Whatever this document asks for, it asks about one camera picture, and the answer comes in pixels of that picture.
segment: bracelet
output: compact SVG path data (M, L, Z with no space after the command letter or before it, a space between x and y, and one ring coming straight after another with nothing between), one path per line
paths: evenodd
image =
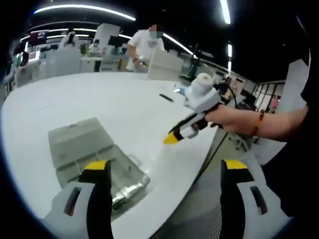
M265 111L261 110L259 118L258 118L258 121L257 121L257 123L256 123L256 125L254 127L254 130L253 130L252 134L251 134L252 137L254 137L256 135L256 133L258 132L258 129L259 129L260 125L261 125L261 122L264 119L264 115L265 115Z

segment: black sleeve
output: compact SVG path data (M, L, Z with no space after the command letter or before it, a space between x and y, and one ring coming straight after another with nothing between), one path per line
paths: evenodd
M301 97L308 106L316 105L318 102L318 91L316 83L319 80L319 55L317 49L311 49L311 61L308 79Z

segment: yellow tip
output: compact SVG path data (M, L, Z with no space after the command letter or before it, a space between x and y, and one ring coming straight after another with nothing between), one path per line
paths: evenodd
M169 133L168 136L164 139L165 144L175 144L177 142L178 142L178 140L175 137L175 135L173 134L173 132Z

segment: person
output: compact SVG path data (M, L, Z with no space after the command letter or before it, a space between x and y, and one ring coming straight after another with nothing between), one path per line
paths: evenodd
M156 49L165 51L162 36L163 29L159 24L154 24L149 29L136 32L128 42L130 60L127 70L145 72L147 67L141 66L140 63L148 65Z
M78 48L79 38L75 35L73 28L69 28L66 36L64 36L59 44L58 50L61 50L65 47L76 47Z
M94 41L94 43L89 46L89 52L91 54L100 54L101 53L100 48L99 48L99 43L100 43L100 40L96 39Z
M301 93L306 105L286 114L268 114L229 108L219 105L207 113L205 119L223 126L230 133L287 142L282 150L262 166L268 187L281 199L281 208L287 216L294 216L294 228L310 232L317 210L318 153L315 143L319 116L317 87L319 65L317 48L311 49L311 65L304 90Z

